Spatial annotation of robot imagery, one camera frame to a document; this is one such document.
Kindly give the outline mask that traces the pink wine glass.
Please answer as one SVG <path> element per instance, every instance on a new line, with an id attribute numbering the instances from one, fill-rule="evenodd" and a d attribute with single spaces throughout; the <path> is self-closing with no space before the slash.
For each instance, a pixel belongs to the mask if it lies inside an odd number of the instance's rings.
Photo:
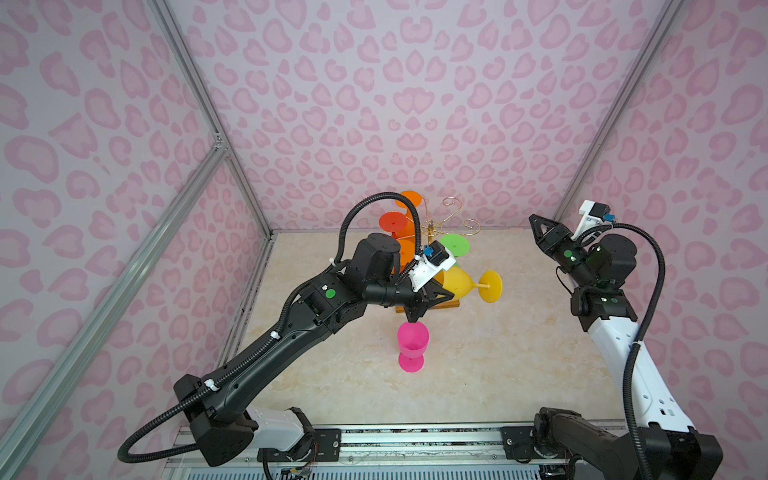
<path id="1" fill-rule="evenodd" d="M 397 331 L 398 364 L 406 373 L 420 371 L 425 363 L 424 354 L 430 341 L 430 332 L 423 323 L 403 323 Z"/>

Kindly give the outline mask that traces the green wine glass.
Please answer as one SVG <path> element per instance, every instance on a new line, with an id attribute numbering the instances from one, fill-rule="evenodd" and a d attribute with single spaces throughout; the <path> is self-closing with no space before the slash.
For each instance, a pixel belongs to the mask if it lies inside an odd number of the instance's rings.
<path id="1" fill-rule="evenodd" d="M 469 240 L 462 235 L 446 234 L 439 241 L 456 258 L 468 254 L 471 250 Z"/>

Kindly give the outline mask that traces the yellow wine glass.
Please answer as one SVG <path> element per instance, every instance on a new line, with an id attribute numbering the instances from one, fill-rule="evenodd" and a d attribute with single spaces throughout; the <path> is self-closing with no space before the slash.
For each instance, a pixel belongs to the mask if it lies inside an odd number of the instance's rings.
<path id="1" fill-rule="evenodd" d="M 447 271 L 438 273 L 437 281 L 445 290 L 453 294 L 454 300 L 461 300 L 471 291 L 476 290 L 483 301 L 495 303 L 503 293 L 503 280 L 493 270 L 486 271 L 479 280 L 473 280 L 466 271 L 453 266 Z"/>

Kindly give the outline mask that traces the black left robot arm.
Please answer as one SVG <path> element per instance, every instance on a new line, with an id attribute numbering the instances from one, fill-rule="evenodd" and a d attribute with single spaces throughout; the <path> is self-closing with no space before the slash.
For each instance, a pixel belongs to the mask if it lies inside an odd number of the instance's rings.
<path id="1" fill-rule="evenodd" d="M 211 467 L 221 466 L 248 447 L 305 458 L 315 443 L 315 430 L 303 411 L 248 409 L 255 397 L 302 354 L 362 317 L 370 305 L 400 307 L 415 323 L 428 309 L 453 295 L 436 280 L 456 259 L 440 242 L 415 256 L 406 273 L 400 270 L 400 243 L 372 233 L 348 259 L 331 265 L 297 288 L 272 329 L 206 377 L 186 376 L 175 390 L 187 400 L 209 390 L 185 415 L 196 449 Z"/>

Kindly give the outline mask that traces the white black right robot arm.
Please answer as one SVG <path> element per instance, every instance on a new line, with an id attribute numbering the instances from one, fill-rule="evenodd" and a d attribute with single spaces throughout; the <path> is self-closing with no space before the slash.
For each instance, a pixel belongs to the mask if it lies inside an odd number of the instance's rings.
<path id="1" fill-rule="evenodd" d="M 582 216 L 577 232 L 540 215 L 529 217 L 538 248 L 572 281 L 570 309 L 597 347 L 618 392 L 627 431 L 611 433 L 580 413 L 543 407 L 528 434 L 502 430 L 505 455 L 567 460 L 568 476 L 584 461 L 606 479 L 712 479 L 724 458 L 718 440 L 697 430 L 673 397 L 645 337 L 666 280 L 666 259 L 644 229 L 615 220 L 604 204 Z M 652 248 L 657 273 L 645 313 L 638 316 L 623 286 L 637 265 L 633 233 Z"/>

